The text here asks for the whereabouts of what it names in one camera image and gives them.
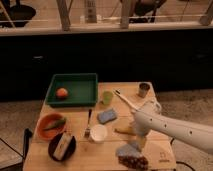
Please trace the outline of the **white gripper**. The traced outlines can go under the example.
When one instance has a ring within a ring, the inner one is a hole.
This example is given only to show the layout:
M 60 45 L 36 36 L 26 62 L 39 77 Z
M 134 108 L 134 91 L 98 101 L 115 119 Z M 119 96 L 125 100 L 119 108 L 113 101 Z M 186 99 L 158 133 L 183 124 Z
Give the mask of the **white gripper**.
M 137 142 L 139 149 L 142 150 L 145 147 L 147 142 L 147 136 L 151 130 L 149 126 L 147 126 L 140 118 L 134 117 L 133 121 L 131 122 L 131 126 L 133 132 L 138 135 Z

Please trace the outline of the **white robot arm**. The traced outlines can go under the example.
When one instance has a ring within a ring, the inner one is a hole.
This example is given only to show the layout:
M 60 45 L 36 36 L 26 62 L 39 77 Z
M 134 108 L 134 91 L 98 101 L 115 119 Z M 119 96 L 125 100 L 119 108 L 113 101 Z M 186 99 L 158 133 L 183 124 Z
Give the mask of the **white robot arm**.
M 154 130 L 213 155 L 213 126 L 163 116 L 157 101 L 133 106 L 133 118 L 134 132 L 141 137 Z

